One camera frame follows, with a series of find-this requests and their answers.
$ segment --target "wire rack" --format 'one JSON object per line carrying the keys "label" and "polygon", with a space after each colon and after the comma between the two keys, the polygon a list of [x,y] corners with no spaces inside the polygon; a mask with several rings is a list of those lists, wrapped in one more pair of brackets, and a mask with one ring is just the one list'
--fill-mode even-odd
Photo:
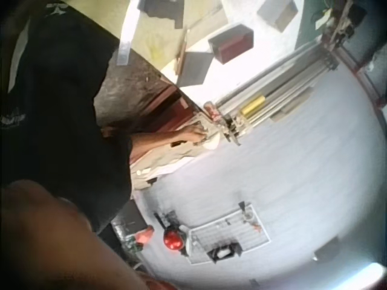
{"label": "wire rack", "polygon": [[192,265],[212,260],[207,253],[230,243],[239,243],[243,252],[255,250],[270,242],[270,238],[251,204],[215,221],[189,230],[191,251],[187,258]]}

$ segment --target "skin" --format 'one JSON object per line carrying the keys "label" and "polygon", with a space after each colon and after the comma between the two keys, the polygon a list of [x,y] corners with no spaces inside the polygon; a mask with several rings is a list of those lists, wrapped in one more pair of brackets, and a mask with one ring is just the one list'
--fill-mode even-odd
{"label": "skin", "polygon": [[2,259],[31,288],[147,289],[76,208],[33,181],[2,189],[1,221]]}
{"label": "skin", "polygon": [[171,144],[173,142],[188,141],[200,142],[206,137],[201,126],[190,125],[173,132],[140,133],[134,134],[132,138],[131,156],[142,155],[152,149]]}

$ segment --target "fluorescent light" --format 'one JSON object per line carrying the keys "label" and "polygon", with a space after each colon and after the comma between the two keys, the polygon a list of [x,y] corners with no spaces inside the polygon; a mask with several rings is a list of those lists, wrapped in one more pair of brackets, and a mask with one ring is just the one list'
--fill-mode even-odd
{"label": "fluorescent light", "polygon": [[129,53],[131,51],[132,40],[137,28],[138,20],[140,19],[140,10],[138,5],[140,0],[131,0],[126,11],[123,21],[119,53],[117,56],[117,65],[127,65],[129,61]]}
{"label": "fluorescent light", "polygon": [[361,290],[379,282],[385,275],[386,268],[378,263],[372,263],[362,269],[334,290]]}

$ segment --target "red ball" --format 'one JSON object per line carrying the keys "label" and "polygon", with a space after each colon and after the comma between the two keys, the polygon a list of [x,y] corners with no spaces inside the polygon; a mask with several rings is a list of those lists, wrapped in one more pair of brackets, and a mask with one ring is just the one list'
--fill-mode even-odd
{"label": "red ball", "polygon": [[184,248],[184,241],[175,231],[170,231],[164,235],[164,244],[170,250],[179,251]]}

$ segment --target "person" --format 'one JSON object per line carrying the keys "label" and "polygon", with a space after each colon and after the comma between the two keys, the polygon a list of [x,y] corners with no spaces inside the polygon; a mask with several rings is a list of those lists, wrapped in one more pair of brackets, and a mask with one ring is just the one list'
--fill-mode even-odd
{"label": "person", "polygon": [[117,45],[62,2],[28,23],[1,108],[2,273],[28,288],[147,289],[96,234],[129,200],[130,154],[205,137],[98,127],[93,100]]}

